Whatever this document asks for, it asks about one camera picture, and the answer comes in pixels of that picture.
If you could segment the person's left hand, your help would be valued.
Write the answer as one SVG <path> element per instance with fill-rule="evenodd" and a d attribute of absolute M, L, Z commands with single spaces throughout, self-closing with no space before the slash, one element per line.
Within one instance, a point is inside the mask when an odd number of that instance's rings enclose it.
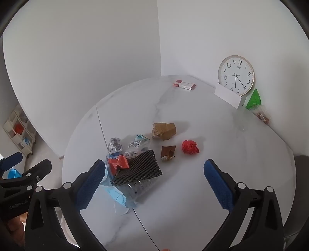
<path fill-rule="evenodd" d="M 24 224 L 20 219 L 20 216 L 15 217 L 7 222 L 7 229 L 10 237 L 20 247 L 25 244 L 25 229 Z"/>

